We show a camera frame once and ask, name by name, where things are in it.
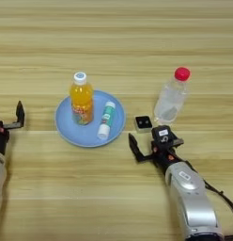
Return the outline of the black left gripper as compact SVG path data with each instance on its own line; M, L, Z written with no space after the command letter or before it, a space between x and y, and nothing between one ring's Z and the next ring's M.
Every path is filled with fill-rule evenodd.
M12 129L22 128L24 125L24 110L21 101L18 102L16 108L17 121L11 124L4 124L0 120L0 153L6 153L6 147L9 141L9 131Z

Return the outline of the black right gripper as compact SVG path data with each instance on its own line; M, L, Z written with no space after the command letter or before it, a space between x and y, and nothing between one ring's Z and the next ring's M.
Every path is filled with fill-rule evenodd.
M184 141L181 138L173 139L168 142L156 142L151 141L152 153L149 155L143 155L139 148L135 137L129 134L129 145L135 159L139 163L152 162L157 168L160 168L163 173L166 173L167 169L178 162L182 162L182 159L177 156L175 149L182 145Z

